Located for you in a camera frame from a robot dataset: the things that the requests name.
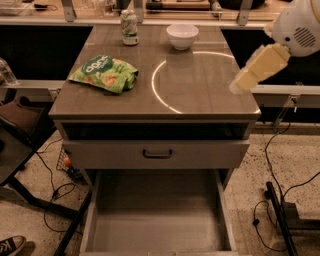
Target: chip bag label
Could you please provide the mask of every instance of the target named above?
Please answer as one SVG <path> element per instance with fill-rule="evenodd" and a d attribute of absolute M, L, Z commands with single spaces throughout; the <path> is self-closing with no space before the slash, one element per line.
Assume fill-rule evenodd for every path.
<path fill-rule="evenodd" d="M 69 80 L 90 84 L 113 93 L 130 90 L 138 70 L 131 64 L 107 55 L 98 55 L 69 76 Z"/>

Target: terrazzo floor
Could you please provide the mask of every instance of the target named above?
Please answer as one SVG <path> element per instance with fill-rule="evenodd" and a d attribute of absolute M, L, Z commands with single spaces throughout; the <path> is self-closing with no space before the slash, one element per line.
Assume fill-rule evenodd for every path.
<path fill-rule="evenodd" d="M 286 127 L 287 123 L 281 124 L 280 131 L 284 131 Z M 270 139 L 273 138 L 267 148 L 268 157 L 274 176 L 283 191 L 306 182 L 320 171 L 320 124 L 290 124 L 285 133 L 273 136 L 274 130 L 270 124 L 257 123 L 250 136 L 250 147 L 245 158 L 241 166 L 234 170 L 225 189 L 228 214 L 239 255 L 288 255 L 287 251 L 275 252 L 266 248 L 252 225 L 255 206 L 266 200 L 266 182 L 272 181 L 275 185 L 265 154 Z M 72 192 L 60 198 L 57 203 L 78 209 L 88 192 L 88 186 L 83 181 L 72 181 L 64 171 L 57 170 L 62 143 L 59 139 L 59 133 L 54 133 L 39 150 L 45 149 L 41 156 L 52 174 L 35 155 L 27 163 L 25 170 L 16 177 L 35 196 L 45 200 L 50 200 L 53 187 L 72 182 L 75 185 Z M 291 189 L 285 199 L 287 202 L 296 203 L 301 218 L 320 219 L 320 175 L 305 186 Z M 267 210 L 275 221 L 271 202 L 268 202 L 269 209 L 265 202 L 256 207 L 256 217 L 260 220 L 258 231 L 265 245 L 282 250 L 285 243 L 279 228 L 275 228 L 268 218 Z M 70 223 L 67 219 L 44 214 L 43 210 L 24 202 L 1 197 L 0 240 L 13 235 L 23 235 L 28 242 L 19 256 L 54 255 L 64 233 L 51 230 L 45 224 L 44 217 L 51 228 L 60 231 L 67 229 Z M 78 230 L 83 231 L 83 223 Z M 294 231 L 293 239 L 299 255 L 320 255 L 320 231 Z M 81 234 L 74 234 L 66 250 L 67 256 L 79 254 L 81 240 Z"/>

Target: drawer bottom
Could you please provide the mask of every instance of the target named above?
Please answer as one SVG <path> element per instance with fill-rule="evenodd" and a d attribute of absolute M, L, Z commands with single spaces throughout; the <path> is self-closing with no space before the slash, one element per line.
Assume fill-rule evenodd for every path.
<path fill-rule="evenodd" d="M 234 255 L 217 173 L 99 172 L 80 255 Z"/>

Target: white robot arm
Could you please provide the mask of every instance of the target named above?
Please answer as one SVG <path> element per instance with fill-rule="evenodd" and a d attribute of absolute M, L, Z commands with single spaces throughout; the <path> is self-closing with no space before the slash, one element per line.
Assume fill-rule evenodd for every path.
<path fill-rule="evenodd" d="M 294 0 L 265 33 L 275 44 L 257 49 L 230 84 L 234 93 L 250 90 L 288 65 L 290 56 L 309 56 L 320 50 L 320 0 Z"/>

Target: drawer handle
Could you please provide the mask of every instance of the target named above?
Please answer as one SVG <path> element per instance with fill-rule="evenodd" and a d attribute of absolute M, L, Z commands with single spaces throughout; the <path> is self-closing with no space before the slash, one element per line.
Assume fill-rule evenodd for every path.
<path fill-rule="evenodd" d="M 172 157 L 172 149 L 169 150 L 168 154 L 166 155 L 160 155 L 160 154 L 157 154 L 157 155 L 153 155 L 153 154 L 149 154 L 147 152 L 147 150 L 143 150 L 142 152 L 143 156 L 145 158 L 149 158 L 149 159 L 168 159 L 170 157 Z"/>

